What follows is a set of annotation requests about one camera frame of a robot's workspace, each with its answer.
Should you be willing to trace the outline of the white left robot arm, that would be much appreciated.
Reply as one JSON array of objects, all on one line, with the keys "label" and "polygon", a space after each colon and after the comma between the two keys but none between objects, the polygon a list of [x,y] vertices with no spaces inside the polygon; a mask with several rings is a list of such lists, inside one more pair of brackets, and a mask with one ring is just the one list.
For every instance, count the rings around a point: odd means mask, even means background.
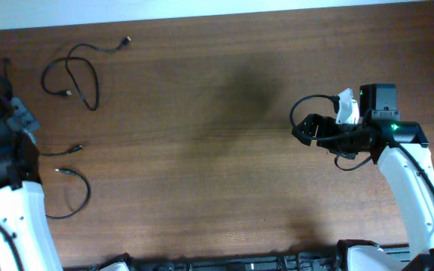
[{"label": "white left robot arm", "polygon": [[40,127],[9,80],[0,75],[0,267],[61,270],[38,172]]}]

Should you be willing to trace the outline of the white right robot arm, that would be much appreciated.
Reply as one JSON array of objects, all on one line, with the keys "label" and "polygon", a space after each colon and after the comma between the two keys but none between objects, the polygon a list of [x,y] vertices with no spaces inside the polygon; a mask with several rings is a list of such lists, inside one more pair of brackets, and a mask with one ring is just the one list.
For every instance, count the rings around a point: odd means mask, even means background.
[{"label": "white right robot arm", "polygon": [[408,252],[364,239],[341,239],[333,252],[300,253],[299,269],[434,270],[434,168],[429,141],[419,123],[403,121],[393,84],[365,84],[359,98],[346,89],[329,96],[335,117],[309,114],[300,123],[291,118],[292,135],[303,145],[317,146],[335,159],[377,165],[399,207],[408,237]]}]

